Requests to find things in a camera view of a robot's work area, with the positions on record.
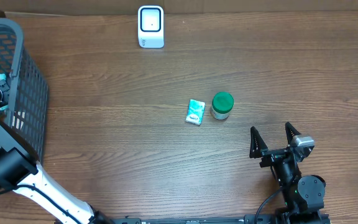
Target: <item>green and white package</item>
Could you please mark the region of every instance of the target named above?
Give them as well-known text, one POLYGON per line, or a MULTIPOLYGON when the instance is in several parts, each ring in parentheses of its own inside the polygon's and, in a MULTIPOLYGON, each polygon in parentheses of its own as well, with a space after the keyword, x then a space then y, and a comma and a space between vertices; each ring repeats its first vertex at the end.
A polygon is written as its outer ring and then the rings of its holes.
POLYGON ((186 116, 186 122, 200 125, 203 121, 205 103, 196 100, 190 100, 189 111, 186 116))

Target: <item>white sensor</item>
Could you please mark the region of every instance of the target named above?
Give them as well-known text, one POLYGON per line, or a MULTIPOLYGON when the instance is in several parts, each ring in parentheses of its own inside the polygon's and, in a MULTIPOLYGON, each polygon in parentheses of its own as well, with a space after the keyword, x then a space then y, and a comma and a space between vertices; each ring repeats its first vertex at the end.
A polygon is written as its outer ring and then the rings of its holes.
POLYGON ((164 10, 160 6, 142 6, 137 11, 137 36, 143 48, 164 46, 164 10))

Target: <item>green-lidded jar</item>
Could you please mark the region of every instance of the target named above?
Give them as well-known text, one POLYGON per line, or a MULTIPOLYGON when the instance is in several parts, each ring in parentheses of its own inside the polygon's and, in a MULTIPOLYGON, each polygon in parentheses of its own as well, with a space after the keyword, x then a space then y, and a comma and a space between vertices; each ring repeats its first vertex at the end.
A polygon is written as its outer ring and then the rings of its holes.
POLYGON ((230 93, 217 93, 212 100, 211 114, 216 119, 226 119, 233 106, 234 98, 230 93))

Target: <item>wooden floor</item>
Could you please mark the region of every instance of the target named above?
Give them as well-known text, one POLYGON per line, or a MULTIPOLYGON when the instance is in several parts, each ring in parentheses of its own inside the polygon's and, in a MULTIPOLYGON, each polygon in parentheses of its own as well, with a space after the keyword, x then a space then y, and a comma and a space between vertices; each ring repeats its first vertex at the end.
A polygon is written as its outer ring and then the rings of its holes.
MULTIPOLYGON (((358 223, 358 12, 166 15, 158 50, 139 47, 136 16, 16 21, 50 87, 44 167, 108 216, 255 213, 278 187, 249 129, 274 149, 291 121, 316 140, 300 169, 326 180, 323 212, 358 223), (185 123, 190 99, 209 108, 219 91, 235 100, 226 121, 185 123)), ((0 196, 0 223, 52 220, 0 196)))

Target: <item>black cable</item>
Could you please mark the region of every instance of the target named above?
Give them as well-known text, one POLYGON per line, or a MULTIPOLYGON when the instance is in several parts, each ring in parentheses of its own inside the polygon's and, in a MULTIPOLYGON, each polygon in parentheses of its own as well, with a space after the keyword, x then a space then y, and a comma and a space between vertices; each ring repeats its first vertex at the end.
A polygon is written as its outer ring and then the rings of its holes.
MULTIPOLYGON (((292 155, 293 155, 293 162, 294 162, 294 165, 295 165, 295 166, 294 166, 294 169, 297 170, 296 167, 298 166, 298 164, 297 164, 297 162, 296 162, 296 157, 295 157, 295 154, 294 154, 294 153, 292 153, 292 155)), ((276 175, 274 174, 273 166, 270 166, 270 170, 272 171, 273 177, 274 177, 274 179, 276 180, 276 175)), ((258 208, 258 210, 256 211, 256 214, 255 214, 254 224, 257 224, 259 213, 260 213, 260 211, 262 211, 262 209, 263 209, 263 207, 265 206, 265 204, 266 204, 269 200, 271 200, 272 198, 276 197, 276 196, 277 196, 281 191, 283 191, 284 189, 291 187, 291 184, 292 184, 292 182, 295 180, 295 178, 297 177, 297 175, 298 175, 298 174, 295 174, 295 175, 292 177, 292 179, 291 179, 291 181, 290 181, 290 184, 288 184, 287 186, 281 186, 276 192, 274 192, 274 194, 272 194, 270 197, 268 197, 268 198, 259 206, 259 208, 258 208)))
POLYGON ((271 196, 269 196, 268 198, 266 198, 266 200, 259 206, 258 210, 256 211, 256 214, 255 214, 255 219, 254 219, 254 224, 257 224, 258 223, 258 216, 259 216, 259 213, 260 211, 262 211, 262 208, 265 206, 265 204, 273 199, 274 197, 276 197, 282 190, 284 189, 284 187, 280 187, 276 192, 274 192, 271 196))
POLYGON ((27 185, 27 184, 21 184, 15 187, 11 187, 10 189, 5 189, 0 191, 0 195, 4 194, 4 193, 8 193, 12 190, 17 190, 21 187, 27 187, 31 190, 36 191, 38 194, 40 194, 41 196, 43 196, 45 199, 47 199, 53 206, 55 206, 57 209, 59 209, 59 211, 61 211, 63 214, 65 214, 66 216, 70 217, 75 223, 77 224, 81 224, 80 221, 78 221, 73 215, 71 215, 70 213, 68 213, 68 211, 62 209, 61 206, 59 206, 56 202, 54 202, 48 195, 46 195, 45 193, 43 193, 40 189, 38 189, 37 187, 34 187, 32 185, 27 185))

